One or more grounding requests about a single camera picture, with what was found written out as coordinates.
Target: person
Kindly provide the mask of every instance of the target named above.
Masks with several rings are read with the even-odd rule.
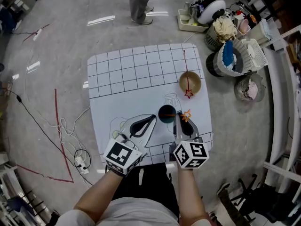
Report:
[[[146,17],[145,11],[150,12],[154,7],[147,6],[149,0],[130,0],[130,10],[132,21],[137,24],[148,25],[152,19]]]
[[[135,167],[126,177],[109,170],[56,226],[211,225],[191,169],[178,165],[179,204],[165,163],[143,167],[139,185],[141,169]]]
[[[230,183],[225,183],[217,191],[216,195],[221,200],[221,203],[224,205],[227,213],[229,214],[231,220],[236,226],[251,226],[250,223],[245,219],[244,216],[240,214],[238,209],[233,205],[229,198],[229,193],[227,188],[230,186]],[[217,225],[222,226],[221,223],[217,220],[214,212],[210,213],[211,220]]]

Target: concrete floor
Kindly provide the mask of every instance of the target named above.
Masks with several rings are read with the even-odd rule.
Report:
[[[59,146],[57,130],[49,127],[33,106],[50,124],[56,125],[54,90],[57,89],[59,117],[64,117],[71,128],[74,120],[89,107],[88,89],[83,88],[87,81],[87,59],[117,49],[184,42],[192,33],[178,29],[176,14],[185,1],[191,0],[150,0],[155,11],[168,11],[169,16],[154,16],[153,24],[139,26],[131,22],[128,0],[38,0],[18,32],[33,32],[50,25],[36,41],[28,39],[22,43],[27,35],[11,37],[1,80],[19,75],[13,81],[13,91],[21,96],[28,110]],[[225,1],[228,7],[233,3],[233,0]],[[87,26],[88,21],[111,15],[115,16],[112,21]],[[204,35],[196,34],[189,42],[197,45],[205,67],[212,51],[204,44]],[[40,66],[27,74],[25,87],[26,67],[36,61],[40,61]],[[259,103],[242,104],[235,98],[233,78],[216,78],[206,69],[204,72],[214,143],[210,160],[194,173],[210,212],[218,202],[215,193],[223,181],[232,182],[234,189],[238,188],[238,177],[249,182],[252,173],[262,173],[269,145],[271,109],[268,93]],[[259,74],[265,81],[265,71]],[[26,99],[25,90],[32,105]],[[63,156],[41,133],[14,95],[10,96],[2,131],[9,137],[11,161],[44,176],[70,180]],[[86,177],[94,183],[102,176],[96,169],[103,169],[103,164],[90,111],[78,120],[75,131],[92,156],[92,166]],[[26,188],[33,189],[50,209],[64,213],[73,208],[87,189],[76,169],[70,167],[74,183],[55,181],[24,169],[18,172]],[[176,185],[176,173],[172,174]]]

